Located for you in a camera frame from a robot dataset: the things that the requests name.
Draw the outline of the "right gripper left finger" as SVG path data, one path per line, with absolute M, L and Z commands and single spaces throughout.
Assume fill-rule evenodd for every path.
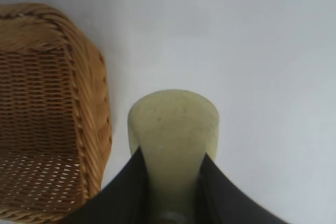
M 100 193 L 61 222 L 151 223 L 149 179 L 141 149 L 136 149 L 123 169 Z

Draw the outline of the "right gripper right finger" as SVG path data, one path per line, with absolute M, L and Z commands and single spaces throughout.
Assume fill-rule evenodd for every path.
M 205 155 L 195 197 L 195 223 L 286 224 L 237 188 Z

